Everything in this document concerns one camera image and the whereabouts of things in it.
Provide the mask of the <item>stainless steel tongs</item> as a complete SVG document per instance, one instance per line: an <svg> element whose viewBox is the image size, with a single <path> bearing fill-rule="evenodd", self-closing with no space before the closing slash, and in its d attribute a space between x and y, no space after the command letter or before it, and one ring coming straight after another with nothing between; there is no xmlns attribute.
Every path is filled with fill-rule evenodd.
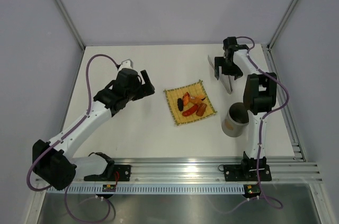
<svg viewBox="0 0 339 224"><path fill-rule="evenodd" d="M208 62L209 65L211 66L212 70L215 70L215 62L214 62L214 57L208 55ZM233 87L231 85L230 77L229 75L224 75L221 73L221 70L219 70L219 81L222 83L224 88L226 89L228 94L231 94L233 92Z"/></svg>

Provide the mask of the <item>orange salmon slice toy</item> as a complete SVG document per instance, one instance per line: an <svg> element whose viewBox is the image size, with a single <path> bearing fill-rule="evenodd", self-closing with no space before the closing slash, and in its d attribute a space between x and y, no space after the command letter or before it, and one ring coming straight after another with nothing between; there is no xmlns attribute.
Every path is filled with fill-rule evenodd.
<svg viewBox="0 0 339 224"><path fill-rule="evenodd" d="M194 103L194 104L200 104L205 99L206 99L206 97L204 95L191 96L191 102Z"/></svg>

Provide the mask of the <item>bamboo woven tray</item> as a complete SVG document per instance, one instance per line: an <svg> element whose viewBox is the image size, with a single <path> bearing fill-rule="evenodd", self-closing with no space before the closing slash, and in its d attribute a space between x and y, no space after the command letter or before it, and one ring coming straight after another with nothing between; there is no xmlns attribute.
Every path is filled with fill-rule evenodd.
<svg viewBox="0 0 339 224"><path fill-rule="evenodd" d="M187 106L184 106L184 110L181 112L177 108L177 99L182 98L183 95L189 92L190 94L190 101ZM207 92L204 88L203 81L198 80L196 83L186 85L186 86L181 86L178 88L173 88L173 89L165 89L164 90L166 102L169 108L169 111L171 113L171 116L174 120L174 123L176 126L184 125L184 124L189 124L189 123L194 123L203 119L206 119L208 117L211 117L213 115L217 114L217 111L211 104L211 101L207 95ZM191 96L198 96L198 95L204 95L206 99L202 102L207 105L206 111L202 117L199 117L196 115L196 112L188 117L184 117L182 113L186 110L188 110L190 107L193 105L200 105L200 104L194 104L191 102Z"/></svg>

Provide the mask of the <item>grey metal lunch canister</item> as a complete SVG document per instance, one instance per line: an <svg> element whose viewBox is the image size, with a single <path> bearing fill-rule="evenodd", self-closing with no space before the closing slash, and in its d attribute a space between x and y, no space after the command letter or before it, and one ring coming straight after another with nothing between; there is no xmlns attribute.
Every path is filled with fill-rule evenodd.
<svg viewBox="0 0 339 224"><path fill-rule="evenodd" d="M249 124L247 109L242 102L234 103L227 111L227 115L221 124L224 134L229 137L239 137Z"/></svg>

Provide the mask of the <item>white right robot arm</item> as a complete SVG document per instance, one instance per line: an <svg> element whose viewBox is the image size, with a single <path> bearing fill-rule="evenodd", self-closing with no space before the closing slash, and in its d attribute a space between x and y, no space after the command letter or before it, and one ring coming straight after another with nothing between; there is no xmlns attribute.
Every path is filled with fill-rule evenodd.
<svg viewBox="0 0 339 224"><path fill-rule="evenodd" d="M224 164L222 172L227 182L259 182L271 181L270 167L265 154L266 117L276 105L277 76L276 73L265 73L249 56L251 50L245 44L239 44L237 37L223 40L224 54L209 59L214 76L222 81L229 94L232 93L232 80L246 76L243 100L233 104L224 120L224 132L230 137L237 133L230 124L237 120L231 114L245 115L248 126L247 146L239 164Z"/></svg>

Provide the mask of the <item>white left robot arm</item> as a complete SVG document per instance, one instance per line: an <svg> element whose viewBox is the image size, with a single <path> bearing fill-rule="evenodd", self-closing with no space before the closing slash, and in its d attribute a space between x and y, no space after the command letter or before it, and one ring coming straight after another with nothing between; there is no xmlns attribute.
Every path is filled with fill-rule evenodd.
<svg viewBox="0 0 339 224"><path fill-rule="evenodd" d="M77 121L49 141L39 139L34 143L29 172L35 173L56 190L65 189L79 177L85 181L114 181L117 170L113 158L102 152L80 158L75 158L74 154L95 130L124 109L128 102L154 92L145 70L120 69L116 79L94 96Z"/></svg>

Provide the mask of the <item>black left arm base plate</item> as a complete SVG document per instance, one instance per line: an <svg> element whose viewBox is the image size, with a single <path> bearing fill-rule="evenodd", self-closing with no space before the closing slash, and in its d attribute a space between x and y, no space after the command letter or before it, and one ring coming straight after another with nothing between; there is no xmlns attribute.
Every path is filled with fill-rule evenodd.
<svg viewBox="0 0 339 224"><path fill-rule="evenodd" d="M108 165L100 175L88 175L84 181L88 182L129 182L131 175L131 165Z"/></svg>

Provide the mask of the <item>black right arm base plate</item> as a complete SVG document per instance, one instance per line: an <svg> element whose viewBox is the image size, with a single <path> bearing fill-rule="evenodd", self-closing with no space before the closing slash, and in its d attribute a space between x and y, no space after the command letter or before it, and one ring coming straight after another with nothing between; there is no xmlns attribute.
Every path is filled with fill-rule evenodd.
<svg viewBox="0 0 339 224"><path fill-rule="evenodd" d="M245 171L239 165L225 165L218 166L218 171L224 174L226 182L269 182L272 181L270 167L267 165L265 169L259 170L259 177L256 168Z"/></svg>

